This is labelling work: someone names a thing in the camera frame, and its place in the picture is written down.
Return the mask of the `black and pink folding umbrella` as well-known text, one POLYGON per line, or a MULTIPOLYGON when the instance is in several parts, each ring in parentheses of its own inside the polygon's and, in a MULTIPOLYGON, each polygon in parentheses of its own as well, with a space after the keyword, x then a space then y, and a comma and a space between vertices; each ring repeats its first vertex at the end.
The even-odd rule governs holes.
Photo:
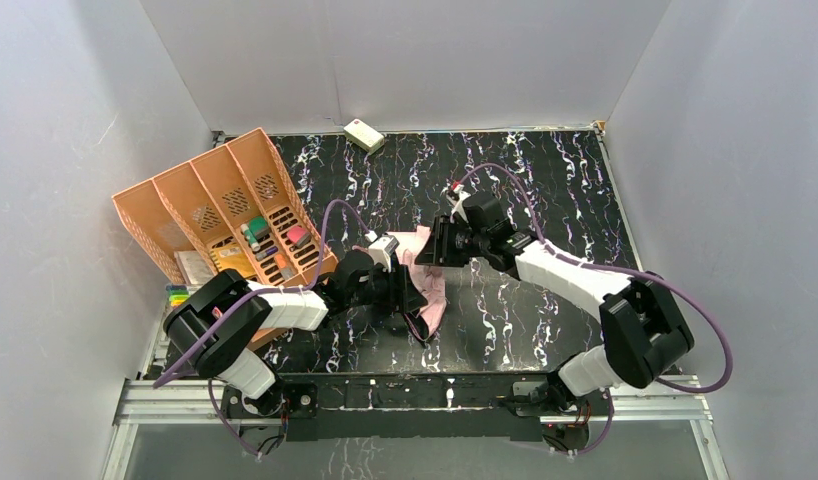
POLYGON ((447 306, 443 270, 415 263, 430 238, 431 229, 418 225, 414 231, 392 231, 389 235, 398 241, 395 253, 399 263, 408 267, 412 284, 426 300, 416 312, 404 315, 412 335, 420 342, 426 342, 439 329, 447 306))

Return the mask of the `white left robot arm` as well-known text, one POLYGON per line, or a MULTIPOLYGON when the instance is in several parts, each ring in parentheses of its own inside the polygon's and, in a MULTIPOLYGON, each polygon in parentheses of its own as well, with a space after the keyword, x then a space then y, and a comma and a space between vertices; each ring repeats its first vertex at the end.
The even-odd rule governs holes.
POLYGON ((427 304, 408 266, 397 260, 384 266, 360 250, 347 254, 312 286, 267 286, 226 269, 165 318, 164 332, 180 357, 154 385, 194 374, 220 379, 245 396, 260 399, 278 376, 249 348, 258 331, 315 331, 332 316, 376 306, 402 314, 410 329, 420 334, 427 330, 420 316, 427 304))

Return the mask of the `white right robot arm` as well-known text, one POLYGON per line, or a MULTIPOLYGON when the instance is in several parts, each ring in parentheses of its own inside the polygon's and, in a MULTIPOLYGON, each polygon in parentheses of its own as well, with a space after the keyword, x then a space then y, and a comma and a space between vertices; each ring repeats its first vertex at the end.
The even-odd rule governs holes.
POLYGON ((601 327, 601 345, 578 353, 552 372, 549 388, 570 399, 626 383, 644 388, 694 346, 669 289, 639 273, 593 270, 565 252, 550 252, 538 235, 516 228, 490 193, 454 188, 452 210, 434 221, 420 262, 456 268, 482 258, 496 271, 550 290, 601 327))

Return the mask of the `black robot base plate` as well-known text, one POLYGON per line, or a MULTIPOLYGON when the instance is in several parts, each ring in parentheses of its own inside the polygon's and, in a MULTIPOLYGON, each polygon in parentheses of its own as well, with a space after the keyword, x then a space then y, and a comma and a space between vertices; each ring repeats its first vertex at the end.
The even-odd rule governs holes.
POLYGON ((291 442, 497 437, 585 446, 609 411, 605 395, 570 399, 548 379, 546 372, 290 373, 260 400, 230 386, 218 398, 226 419, 289 426, 291 442))

